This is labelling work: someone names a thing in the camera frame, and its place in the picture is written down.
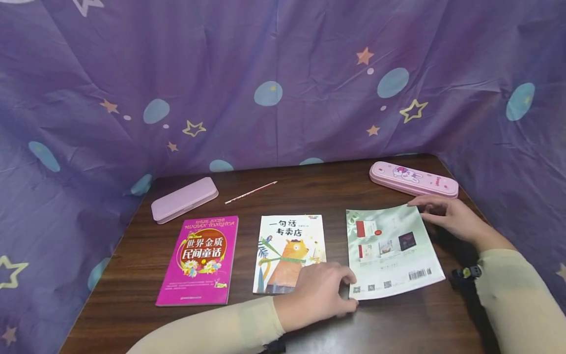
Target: bunny illustration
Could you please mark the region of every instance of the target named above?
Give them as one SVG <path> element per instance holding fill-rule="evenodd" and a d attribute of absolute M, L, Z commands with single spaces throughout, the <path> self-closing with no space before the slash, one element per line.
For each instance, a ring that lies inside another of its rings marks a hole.
<path fill-rule="evenodd" d="M 420 173 L 417 172 L 413 172 L 408 168 L 405 167 L 397 167 L 393 170 L 393 175 L 395 177 L 401 177 L 406 181 L 410 181 L 413 183 L 418 183 L 419 182 L 419 178 L 422 178 L 423 176 Z"/>

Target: left hand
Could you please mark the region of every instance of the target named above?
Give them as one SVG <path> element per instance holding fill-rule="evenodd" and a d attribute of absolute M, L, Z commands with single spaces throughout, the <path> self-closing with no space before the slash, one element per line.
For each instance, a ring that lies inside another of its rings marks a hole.
<path fill-rule="evenodd" d="M 337 262 L 319 263 L 301 269 L 294 291 L 273 299 L 285 332 L 355 312 L 358 301 L 353 298 L 344 300 L 338 294 L 341 282 L 355 284 L 356 277 L 349 267 Z"/>

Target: arm sleeve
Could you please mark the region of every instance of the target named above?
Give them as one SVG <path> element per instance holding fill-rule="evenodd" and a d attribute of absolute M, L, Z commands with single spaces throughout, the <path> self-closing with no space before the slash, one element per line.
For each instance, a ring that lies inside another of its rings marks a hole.
<path fill-rule="evenodd" d="M 534 267 L 517 251 L 480 255 L 479 300 L 504 354 L 563 353 L 566 317 Z"/>
<path fill-rule="evenodd" d="M 283 333 L 273 298 L 262 297 L 169 323 L 127 354 L 257 354 Z"/>

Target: wooden table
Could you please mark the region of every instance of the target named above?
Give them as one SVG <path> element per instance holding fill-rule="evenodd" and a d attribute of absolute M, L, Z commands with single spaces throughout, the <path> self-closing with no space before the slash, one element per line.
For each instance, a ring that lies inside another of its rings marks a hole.
<path fill-rule="evenodd" d="M 385 159 L 450 176 L 432 156 Z M 184 219 L 239 216 L 230 304 L 252 294 L 260 217 L 322 214 L 328 261 L 348 264 L 345 210 L 398 206 L 411 196 L 372 183 L 374 160 L 226 172 L 212 175 L 215 200 L 167 224 L 157 225 L 150 204 L 203 176 L 157 180 L 128 226 L 102 278 L 87 301 L 61 353 L 125 353 L 140 338 L 176 319 L 213 309 L 155 307 L 173 247 Z M 266 183 L 279 183 L 237 202 L 224 202 Z M 468 196 L 460 198 L 473 206 Z M 457 268 L 451 255 L 435 246 L 445 272 Z M 448 281 L 374 301 L 353 316 L 317 323 L 286 336 L 287 353 L 481 353 L 479 335 L 458 293 Z"/>

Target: star pattern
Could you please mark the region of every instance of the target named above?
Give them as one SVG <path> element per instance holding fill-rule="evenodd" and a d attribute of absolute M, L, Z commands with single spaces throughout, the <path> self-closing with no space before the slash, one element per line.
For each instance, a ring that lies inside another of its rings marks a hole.
<path fill-rule="evenodd" d="M 191 131 L 192 128 L 198 128 L 197 131 L 193 132 Z M 183 133 L 192 136 L 193 138 L 200 133 L 201 131 L 206 131 L 206 129 L 203 127 L 203 123 L 198 123 L 198 124 L 193 124 L 189 121 L 187 121 L 187 127 L 186 129 L 183 129 Z"/>
<path fill-rule="evenodd" d="M 564 279 L 564 281 L 566 282 L 566 266 L 563 265 L 562 263 L 560 264 L 560 270 L 558 272 L 556 272 L 556 274 L 558 274 L 559 276 L 562 277 L 562 279 Z"/>
<path fill-rule="evenodd" d="M 0 283 L 0 289 L 15 289 L 18 287 L 18 274 L 23 271 L 29 263 L 14 263 L 10 262 L 7 256 L 3 255 L 0 257 L 0 267 L 5 266 L 7 269 L 15 269 L 15 271 L 10 275 L 9 283 Z"/>
<path fill-rule="evenodd" d="M 374 56 L 373 53 L 370 53 L 369 47 L 366 47 L 361 53 L 356 53 L 356 55 L 358 56 L 358 63 L 356 65 L 360 65 L 361 63 L 364 63 L 365 65 L 369 65 L 370 58 Z"/>
<path fill-rule="evenodd" d="M 167 147 L 171 149 L 171 152 L 179 151 L 179 149 L 177 149 L 177 144 L 173 144 L 172 142 L 169 142 L 169 144 L 167 144 Z"/>
<path fill-rule="evenodd" d="M 6 347 L 16 341 L 16 327 L 6 327 L 6 332 L 2 335 L 2 339 L 6 341 Z"/>
<path fill-rule="evenodd" d="M 399 113 L 401 113 L 405 117 L 405 121 L 403 123 L 407 124 L 408 122 L 410 122 L 411 120 L 413 120 L 415 118 L 421 118 L 423 108 L 426 107 L 427 104 L 428 104 L 428 102 L 419 103 L 417 101 L 417 99 L 414 99 L 413 102 L 411 103 L 411 106 L 409 106 L 408 108 L 405 108 L 405 109 L 401 109 L 399 111 Z M 415 108 L 415 106 L 419 109 L 419 111 L 417 112 L 417 114 L 410 116 L 408 112 L 410 112 L 413 108 Z"/>
<path fill-rule="evenodd" d="M 380 130 L 380 127 L 376 127 L 375 125 L 372 125 L 371 128 L 369 128 L 368 130 L 366 130 L 366 132 L 369 133 L 369 136 L 372 135 L 377 135 L 378 134 L 378 130 Z"/>
<path fill-rule="evenodd" d="M 104 108 L 106 108 L 108 113 L 120 113 L 116 109 L 116 108 L 118 108 L 118 105 L 112 104 L 112 103 L 108 102 L 106 99 L 104 99 L 104 101 L 100 102 L 100 105 L 103 106 Z"/>
<path fill-rule="evenodd" d="M 104 4 L 100 0 L 82 0 L 82 3 L 81 0 L 72 0 L 72 1 L 75 3 L 76 8 L 79 9 L 80 14 L 83 15 L 84 17 L 87 17 L 89 6 L 104 7 Z"/>

